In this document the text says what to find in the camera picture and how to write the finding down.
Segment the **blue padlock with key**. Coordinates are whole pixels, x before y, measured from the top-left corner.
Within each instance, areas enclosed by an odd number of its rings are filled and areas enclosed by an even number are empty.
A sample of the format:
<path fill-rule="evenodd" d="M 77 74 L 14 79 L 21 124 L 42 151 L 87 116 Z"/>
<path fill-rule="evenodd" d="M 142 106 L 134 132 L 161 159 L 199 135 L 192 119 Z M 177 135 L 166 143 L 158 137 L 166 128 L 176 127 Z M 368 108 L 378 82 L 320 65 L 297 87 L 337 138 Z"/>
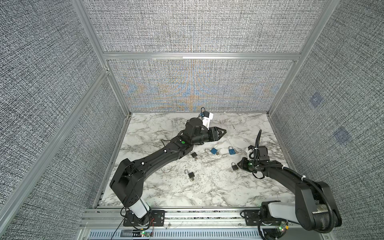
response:
<path fill-rule="evenodd" d="M 229 150 L 230 155 L 236 155 L 237 154 L 237 151 L 232 146 L 229 146 L 228 150 Z"/>

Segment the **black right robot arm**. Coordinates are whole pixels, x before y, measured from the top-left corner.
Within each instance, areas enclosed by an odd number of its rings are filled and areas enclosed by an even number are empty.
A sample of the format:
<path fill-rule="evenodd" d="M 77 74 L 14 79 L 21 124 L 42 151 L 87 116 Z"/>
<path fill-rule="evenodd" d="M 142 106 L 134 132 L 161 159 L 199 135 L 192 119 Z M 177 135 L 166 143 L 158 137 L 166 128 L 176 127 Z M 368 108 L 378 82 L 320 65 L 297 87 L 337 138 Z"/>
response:
<path fill-rule="evenodd" d="M 342 217 L 328 184 L 312 181 L 282 163 L 270 160 L 264 146 L 249 146 L 247 154 L 237 163 L 239 169 L 254 176 L 261 173 L 262 179 L 277 181 L 295 196 L 293 204 L 267 201 L 262 202 L 258 213 L 247 211 L 244 216 L 249 226 L 281 221 L 299 224 L 307 231 L 329 233 L 342 225 Z"/>

